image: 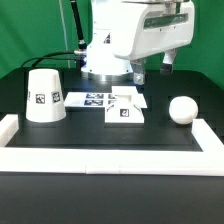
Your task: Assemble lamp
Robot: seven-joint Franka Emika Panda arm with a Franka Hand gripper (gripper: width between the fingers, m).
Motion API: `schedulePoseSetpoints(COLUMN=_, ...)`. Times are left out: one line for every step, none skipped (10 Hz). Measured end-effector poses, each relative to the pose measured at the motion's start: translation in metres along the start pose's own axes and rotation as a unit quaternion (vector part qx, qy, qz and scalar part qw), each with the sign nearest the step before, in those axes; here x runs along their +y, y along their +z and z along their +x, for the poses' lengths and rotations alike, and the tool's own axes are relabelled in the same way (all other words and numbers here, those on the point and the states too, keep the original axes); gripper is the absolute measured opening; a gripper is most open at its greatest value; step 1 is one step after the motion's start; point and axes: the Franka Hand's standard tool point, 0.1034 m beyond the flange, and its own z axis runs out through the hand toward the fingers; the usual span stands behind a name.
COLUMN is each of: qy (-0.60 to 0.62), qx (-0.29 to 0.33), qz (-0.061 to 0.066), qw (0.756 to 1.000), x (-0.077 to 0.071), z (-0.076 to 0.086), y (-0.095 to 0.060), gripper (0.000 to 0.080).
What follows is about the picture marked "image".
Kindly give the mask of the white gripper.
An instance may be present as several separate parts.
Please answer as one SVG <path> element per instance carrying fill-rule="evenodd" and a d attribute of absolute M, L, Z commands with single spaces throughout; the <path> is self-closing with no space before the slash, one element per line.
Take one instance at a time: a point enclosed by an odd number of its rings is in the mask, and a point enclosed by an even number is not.
<path fill-rule="evenodd" d="M 195 7 L 191 0 L 121 1 L 113 21 L 113 53 L 132 60 L 133 81 L 145 83 L 144 58 L 165 52 L 162 75 L 173 72 L 177 50 L 193 38 Z"/>

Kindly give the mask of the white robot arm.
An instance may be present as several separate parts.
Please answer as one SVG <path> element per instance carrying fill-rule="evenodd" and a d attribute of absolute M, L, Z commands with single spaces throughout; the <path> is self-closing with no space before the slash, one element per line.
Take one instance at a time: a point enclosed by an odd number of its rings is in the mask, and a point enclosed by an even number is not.
<path fill-rule="evenodd" d="M 145 82 L 144 63 L 164 55 L 160 73 L 169 75 L 177 49 L 191 43 L 192 0 L 91 0 L 92 41 L 82 76 L 100 82 Z"/>

